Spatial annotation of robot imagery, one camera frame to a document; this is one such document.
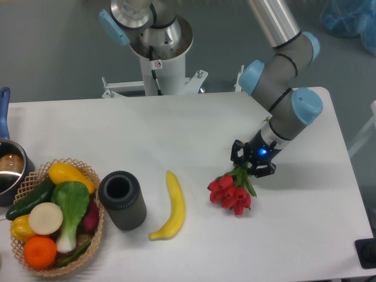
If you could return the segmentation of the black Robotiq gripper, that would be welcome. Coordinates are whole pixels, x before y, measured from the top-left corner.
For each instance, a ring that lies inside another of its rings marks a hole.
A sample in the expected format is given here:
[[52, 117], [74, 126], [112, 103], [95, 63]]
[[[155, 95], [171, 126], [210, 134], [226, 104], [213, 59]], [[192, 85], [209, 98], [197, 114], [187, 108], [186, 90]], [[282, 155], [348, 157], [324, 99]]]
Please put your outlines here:
[[261, 178], [275, 173], [276, 165], [271, 161], [280, 152], [281, 149], [277, 149], [276, 146], [272, 147], [264, 141], [259, 130], [247, 143], [240, 140], [234, 141], [230, 160], [234, 167], [240, 166], [246, 161], [250, 162], [252, 165], [248, 169], [248, 175]]

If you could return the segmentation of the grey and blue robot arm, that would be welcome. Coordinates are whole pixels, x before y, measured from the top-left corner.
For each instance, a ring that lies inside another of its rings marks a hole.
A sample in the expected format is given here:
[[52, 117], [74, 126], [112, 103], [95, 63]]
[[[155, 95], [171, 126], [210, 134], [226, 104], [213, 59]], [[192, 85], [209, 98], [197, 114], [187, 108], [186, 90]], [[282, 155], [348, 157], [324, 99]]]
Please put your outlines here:
[[[321, 98], [289, 83], [320, 51], [317, 38], [302, 32], [284, 1], [250, 1], [249, 6], [275, 54], [252, 62], [237, 83], [271, 119], [247, 143], [235, 141], [231, 161], [250, 176], [275, 172], [273, 159], [321, 114]], [[195, 90], [185, 77], [185, 56], [193, 42], [188, 21], [173, 1], [112, 1], [99, 21], [113, 41], [139, 57], [145, 94], [184, 95]]]

